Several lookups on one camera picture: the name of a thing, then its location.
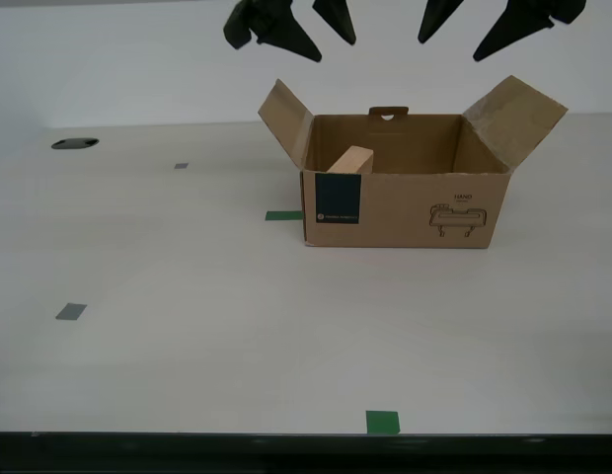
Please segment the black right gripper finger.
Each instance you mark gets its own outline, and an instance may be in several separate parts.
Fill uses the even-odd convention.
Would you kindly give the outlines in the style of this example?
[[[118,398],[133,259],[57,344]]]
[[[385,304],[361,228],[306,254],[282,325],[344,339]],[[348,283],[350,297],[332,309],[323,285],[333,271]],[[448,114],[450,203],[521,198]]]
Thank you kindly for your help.
[[[459,8],[463,0],[427,0],[418,40],[426,43]]]
[[[554,20],[571,24],[584,10],[585,0],[508,0],[504,11],[473,54],[476,62],[545,29]]]

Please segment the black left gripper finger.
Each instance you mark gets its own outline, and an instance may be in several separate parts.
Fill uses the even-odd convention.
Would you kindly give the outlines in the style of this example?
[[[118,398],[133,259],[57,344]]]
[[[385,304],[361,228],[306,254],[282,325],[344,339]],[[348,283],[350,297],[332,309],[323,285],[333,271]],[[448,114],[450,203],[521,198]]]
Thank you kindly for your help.
[[[355,45],[356,34],[346,0],[315,0],[313,9],[345,42]]]
[[[315,62],[322,54],[294,18],[291,0],[243,0],[229,15],[223,34],[235,49],[257,37],[258,44],[269,44]]]

